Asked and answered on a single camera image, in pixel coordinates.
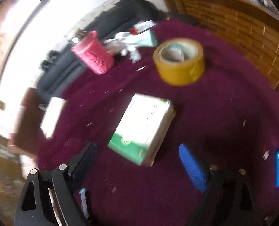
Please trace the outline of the green white carton box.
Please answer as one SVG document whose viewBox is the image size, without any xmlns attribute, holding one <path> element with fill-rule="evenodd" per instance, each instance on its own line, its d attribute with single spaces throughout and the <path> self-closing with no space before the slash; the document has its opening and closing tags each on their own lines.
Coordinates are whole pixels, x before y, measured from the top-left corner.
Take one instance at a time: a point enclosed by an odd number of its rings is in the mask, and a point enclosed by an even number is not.
<svg viewBox="0 0 279 226">
<path fill-rule="evenodd" d="M 136 93 L 108 147 L 138 166 L 151 167 L 174 116 L 170 100 Z"/>
</svg>

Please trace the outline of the maroon velvet tablecloth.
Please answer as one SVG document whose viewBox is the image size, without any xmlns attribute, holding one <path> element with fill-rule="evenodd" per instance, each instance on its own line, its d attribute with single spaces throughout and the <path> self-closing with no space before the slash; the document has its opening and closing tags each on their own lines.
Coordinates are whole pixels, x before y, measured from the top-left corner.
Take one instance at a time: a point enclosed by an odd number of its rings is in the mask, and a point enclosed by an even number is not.
<svg viewBox="0 0 279 226">
<path fill-rule="evenodd" d="M 92 141 L 98 151 L 85 186 L 101 224 L 185 225 L 203 197 L 179 158 L 179 145 L 186 143 L 220 169 L 244 169 L 256 210 L 262 217 L 277 214 L 279 94 L 240 52 L 209 31 L 176 20 L 160 22 L 152 31 L 161 42 L 198 41 L 206 57 L 204 75 L 188 86 L 168 85 L 152 48 L 141 48 L 136 64 L 126 59 L 103 75 L 87 70 L 63 93 L 66 106 L 53 138 L 39 137 L 39 169 L 55 169 Z M 168 99 L 176 111 L 151 167 L 137 166 L 107 146 L 136 93 Z"/>
</svg>

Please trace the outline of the white notebook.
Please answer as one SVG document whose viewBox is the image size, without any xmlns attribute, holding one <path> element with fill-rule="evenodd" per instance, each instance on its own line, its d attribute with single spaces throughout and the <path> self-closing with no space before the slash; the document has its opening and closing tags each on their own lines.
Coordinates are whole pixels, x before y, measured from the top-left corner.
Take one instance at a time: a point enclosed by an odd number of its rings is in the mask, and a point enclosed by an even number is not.
<svg viewBox="0 0 279 226">
<path fill-rule="evenodd" d="M 51 139 L 53 137 L 60 115 L 66 106 L 66 102 L 67 100 L 59 97 L 52 97 L 50 99 L 40 124 L 40 129 L 45 139 Z"/>
</svg>

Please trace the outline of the wooden cabinet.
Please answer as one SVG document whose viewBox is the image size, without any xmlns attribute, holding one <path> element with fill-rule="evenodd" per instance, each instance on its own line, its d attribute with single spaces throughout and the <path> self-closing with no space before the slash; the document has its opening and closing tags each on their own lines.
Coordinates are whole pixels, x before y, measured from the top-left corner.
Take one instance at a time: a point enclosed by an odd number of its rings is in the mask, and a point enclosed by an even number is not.
<svg viewBox="0 0 279 226">
<path fill-rule="evenodd" d="M 189 14 L 252 61 L 279 90 L 279 18 L 245 0 L 165 0 Z"/>
</svg>

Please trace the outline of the pink knitted sleeve bottle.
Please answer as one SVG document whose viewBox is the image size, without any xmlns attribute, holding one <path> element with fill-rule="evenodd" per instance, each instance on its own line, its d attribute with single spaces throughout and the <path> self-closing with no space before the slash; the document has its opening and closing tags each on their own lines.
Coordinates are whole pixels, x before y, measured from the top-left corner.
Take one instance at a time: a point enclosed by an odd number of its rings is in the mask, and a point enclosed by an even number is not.
<svg viewBox="0 0 279 226">
<path fill-rule="evenodd" d="M 114 59 L 99 42 L 97 31 L 90 31 L 71 50 L 97 75 L 108 72 L 114 66 Z"/>
</svg>

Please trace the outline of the yellow tape roll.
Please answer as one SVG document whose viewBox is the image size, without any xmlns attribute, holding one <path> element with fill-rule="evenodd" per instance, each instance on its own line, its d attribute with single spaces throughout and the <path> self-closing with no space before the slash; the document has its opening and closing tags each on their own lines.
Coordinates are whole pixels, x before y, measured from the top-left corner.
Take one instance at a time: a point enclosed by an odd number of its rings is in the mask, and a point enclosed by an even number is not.
<svg viewBox="0 0 279 226">
<path fill-rule="evenodd" d="M 175 38 L 159 45 L 153 61 L 163 81 L 172 86 L 186 86 L 199 80 L 205 72 L 204 50 L 188 38 Z"/>
</svg>

